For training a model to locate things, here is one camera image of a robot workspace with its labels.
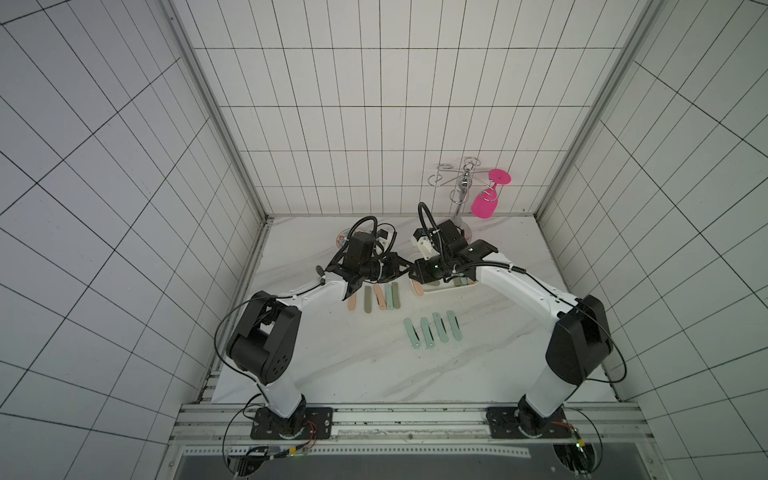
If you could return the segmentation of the pink folding fruit knife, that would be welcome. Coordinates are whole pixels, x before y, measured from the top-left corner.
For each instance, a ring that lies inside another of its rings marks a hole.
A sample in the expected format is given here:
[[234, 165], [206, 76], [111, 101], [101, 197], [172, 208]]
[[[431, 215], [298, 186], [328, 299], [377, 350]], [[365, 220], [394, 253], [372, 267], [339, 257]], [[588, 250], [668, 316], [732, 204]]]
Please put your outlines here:
[[373, 285], [373, 291], [380, 310], [387, 309], [387, 300], [383, 288], [379, 284]]

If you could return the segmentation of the olive folding fruit knife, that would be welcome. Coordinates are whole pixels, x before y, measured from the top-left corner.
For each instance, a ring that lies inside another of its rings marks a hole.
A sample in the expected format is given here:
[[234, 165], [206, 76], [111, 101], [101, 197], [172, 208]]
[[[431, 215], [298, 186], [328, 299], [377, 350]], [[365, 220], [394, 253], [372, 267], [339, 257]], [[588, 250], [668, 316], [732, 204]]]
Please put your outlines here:
[[401, 300], [400, 300], [400, 295], [399, 295], [399, 284], [397, 282], [393, 282], [391, 284], [391, 288], [392, 288], [392, 303], [393, 303], [393, 307], [395, 309], [400, 309], [401, 308]]

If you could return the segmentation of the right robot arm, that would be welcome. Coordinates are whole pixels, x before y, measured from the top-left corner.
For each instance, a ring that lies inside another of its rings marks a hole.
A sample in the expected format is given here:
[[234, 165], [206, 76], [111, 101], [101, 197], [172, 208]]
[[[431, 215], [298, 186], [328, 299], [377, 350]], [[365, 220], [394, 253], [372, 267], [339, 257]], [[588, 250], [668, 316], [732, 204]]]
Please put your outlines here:
[[414, 262], [411, 279], [427, 284], [468, 277], [523, 307], [550, 333], [545, 367], [515, 411], [519, 429], [538, 437], [615, 351], [603, 303], [592, 295], [579, 298], [555, 289], [484, 240], [467, 242], [460, 227], [451, 220], [438, 224], [423, 202], [417, 212], [422, 237], [433, 251]]

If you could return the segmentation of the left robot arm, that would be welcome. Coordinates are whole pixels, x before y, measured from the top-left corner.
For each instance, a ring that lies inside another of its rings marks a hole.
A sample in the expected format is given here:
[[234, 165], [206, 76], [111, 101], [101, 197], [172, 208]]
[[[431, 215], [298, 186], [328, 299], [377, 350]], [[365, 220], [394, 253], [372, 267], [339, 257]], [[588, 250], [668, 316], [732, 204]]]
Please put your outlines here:
[[352, 225], [317, 280], [296, 291], [258, 291], [233, 311], [242, 315], [220, 360], [256, 382], [274, 420], [301, 426], [306, 399], [288, 373], [303, 319], [350, 299], [366, 284], [382, 284], [405, 275], [412, 263], [393, 251], [397, 229], [368, 215]]

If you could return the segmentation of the mint folding fruit knife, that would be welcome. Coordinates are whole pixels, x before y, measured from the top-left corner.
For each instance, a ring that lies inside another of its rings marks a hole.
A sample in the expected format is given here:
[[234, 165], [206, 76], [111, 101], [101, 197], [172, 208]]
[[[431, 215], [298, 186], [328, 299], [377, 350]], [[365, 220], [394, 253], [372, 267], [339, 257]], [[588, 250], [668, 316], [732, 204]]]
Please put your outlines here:
[[463, 340], [463, 333], [460, 327], [460, 324], [458, 322], [458, 317], [456, 313], [453, 310], [449, 310], [447, 312], [447, 318], [449, 321], [449, 325], [451, 328], [452, 335], [456, 341], [462, 341]]

